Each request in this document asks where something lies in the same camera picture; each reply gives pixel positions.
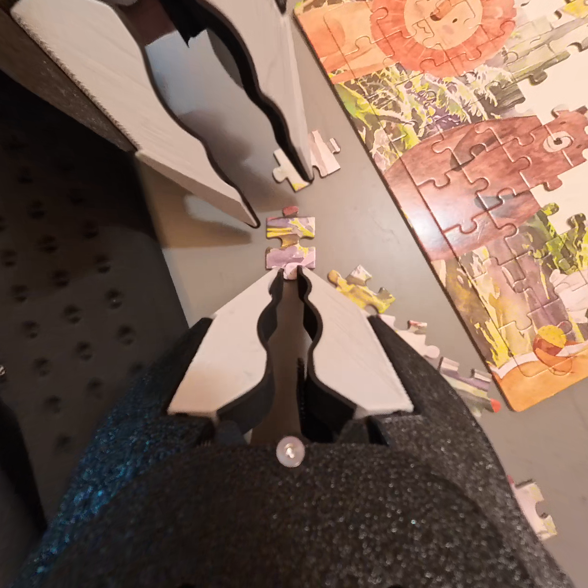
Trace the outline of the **large white grey puzzle piece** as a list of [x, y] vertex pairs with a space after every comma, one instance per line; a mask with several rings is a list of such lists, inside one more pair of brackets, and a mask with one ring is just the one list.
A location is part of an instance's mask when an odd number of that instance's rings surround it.
[[[308, 135], [308, 141], [311, 164], [318, 170], [321, 178], [325, 178], [341, 168], [335, 157], [341, 149], [334, 138], [325, 142], [321, 133], [318, 130], [313, 130]], [[305, 181], [298, 174], [294, 165], [281, 148], [275, 150], [273, 155], [277, 162], [277, 166], [273, 169], [272, 175], [277, 183], [282, 183], [287, 180], [295, 192], [310, 185], [309, 182]]]

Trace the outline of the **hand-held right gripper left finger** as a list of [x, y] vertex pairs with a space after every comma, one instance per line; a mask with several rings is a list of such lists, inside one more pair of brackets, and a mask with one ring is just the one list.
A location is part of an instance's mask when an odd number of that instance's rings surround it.
[[262, 313], [274, 301], [270, 287], [282, 271], [270, 270], [219, 308], [168, 407], [170, 415], [220, 419], [236, 401], [261, 384], [268, 367], [268, 335], [260, 334]]

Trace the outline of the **forest animal jigsaw puzzle board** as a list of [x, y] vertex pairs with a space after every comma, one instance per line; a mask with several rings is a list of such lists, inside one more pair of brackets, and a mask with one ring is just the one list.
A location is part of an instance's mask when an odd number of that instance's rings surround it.
[[511, 409], [587, 378], [587, 1], [295, 16]]

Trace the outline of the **grey desk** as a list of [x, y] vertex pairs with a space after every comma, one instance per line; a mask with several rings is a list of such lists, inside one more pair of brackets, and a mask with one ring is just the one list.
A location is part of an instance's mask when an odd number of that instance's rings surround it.
[[[388, 313], [397, 327], [408, 320], [428, 324], [428, 344], [459, 362], [462, 373], [484, 370], [467, 331], [454, 313], [426, 258], [396, 209], [331, 84], [296, 23], [293, 42], [309, 130], [334, 138], [341, 169], [294, 193], [276, 183], [269, 122], [240, 87], [231, 54], [213, 33], [187, 47], [171, 33], [147, 55], [158, 88], [182, 122], [202, 135], [213, 158], [254, 208], [261, 227], [252, 229], [142, 165], [149, 209], [180, 304], [189, 325], [209, 316], [265, 273], [267, 217], [298, 205], [315, 216], [315, 273], [324, 281], [335, 269], [346, 276], [362, 265], [372, 289], [396, 298]], [[579, 382], [524, 412], [512, 412], [495, 385], [499, 413], [479, 422], [507, 474], [533, 480], [545, 498], [537, 510], [551, 515], [557, 536], [546, 541], [576, 587], [587, 587], [587, 383]]]

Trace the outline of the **dark perforated panel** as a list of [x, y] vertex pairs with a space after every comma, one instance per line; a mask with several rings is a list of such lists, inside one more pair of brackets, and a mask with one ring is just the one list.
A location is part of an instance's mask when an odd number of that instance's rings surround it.
[[130, 154], [1, 74], [1, 400], [52, 518], [104, 415], [187, 330]]

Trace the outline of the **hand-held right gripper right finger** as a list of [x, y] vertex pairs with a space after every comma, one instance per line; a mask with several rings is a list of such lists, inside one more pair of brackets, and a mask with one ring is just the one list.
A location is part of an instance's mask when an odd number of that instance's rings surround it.
[[369, 315], [306, 269], [298, 270], [303, 325], [311, 338], [311, 406], [323, 419], [412, 413], [413, 403]]

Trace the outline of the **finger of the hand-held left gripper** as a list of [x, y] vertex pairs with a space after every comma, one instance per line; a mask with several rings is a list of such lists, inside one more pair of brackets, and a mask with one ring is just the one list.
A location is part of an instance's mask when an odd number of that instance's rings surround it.
[[198, 1], [202, 19], [235, 60], [247, 96], [268, 118], [279, 147], [312, 180], [307, 123], [290, 18], [275, 1]]
[[186, 193], [251, 227], [259, 220], [213, 168], [202, 142], [165, 109], [143, 53], [100, 1], [17, 1], [16, 23], [136, 147], [136, 158]]

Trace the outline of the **yellow red puzzle piece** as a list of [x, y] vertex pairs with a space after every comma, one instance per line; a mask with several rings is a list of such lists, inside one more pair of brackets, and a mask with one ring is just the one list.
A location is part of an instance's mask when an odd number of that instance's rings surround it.
[[377, 292], [371, 290], [368, 282], [372, 275], [362, 265], [357, 265], [346, 277], [337, 270], [330, 270], [328, 281], [336, 290], [358, 305], [364, 311], [371, 307], [377, 313], [385, 313], [395, 301], [395, 297], [385, 288]]

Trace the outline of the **purple pink puzzle piece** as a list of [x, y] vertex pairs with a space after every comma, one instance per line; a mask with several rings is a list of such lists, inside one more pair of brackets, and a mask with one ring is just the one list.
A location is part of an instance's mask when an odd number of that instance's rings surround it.
[[266, 269], [282, 269], [287, 280], [296, 279], [298, 268], [316, 268], [316, 249], [300, 244], [302, 239], [314, 239], [315, 217], [302, 217], [297, 206], [287, 206], [281, 217], [266, 219], [266, 238], [279, 239], [279, 247], [266, 250]]

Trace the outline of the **striped puzzle piece red dot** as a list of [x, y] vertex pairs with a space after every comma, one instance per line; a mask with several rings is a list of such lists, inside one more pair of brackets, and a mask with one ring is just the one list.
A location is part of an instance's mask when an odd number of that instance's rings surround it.
[[458, 393], [477, 420], [484, 411], [500, 411], [500, 402], [488, 394], [492, 379], [487, 373], [473, 369], [469, 376], [462, 376], [459, 373], [459, 363], [447, 357], [440, 358], [437, 370]]

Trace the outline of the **grey striped puzzle piece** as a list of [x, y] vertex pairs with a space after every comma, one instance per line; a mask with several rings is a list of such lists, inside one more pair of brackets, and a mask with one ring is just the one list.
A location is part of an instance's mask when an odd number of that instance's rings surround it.
[[512, 492], [518, 502], [519, 508], [527, 521], [542, 541], [557, 536], [557, 530], [553, 518], [547, 514], [539, 514], [537, 504], [544, 500], [543, 494], [535, 481], [525, 481], [516, 484], [511, 475], [507, 476]]

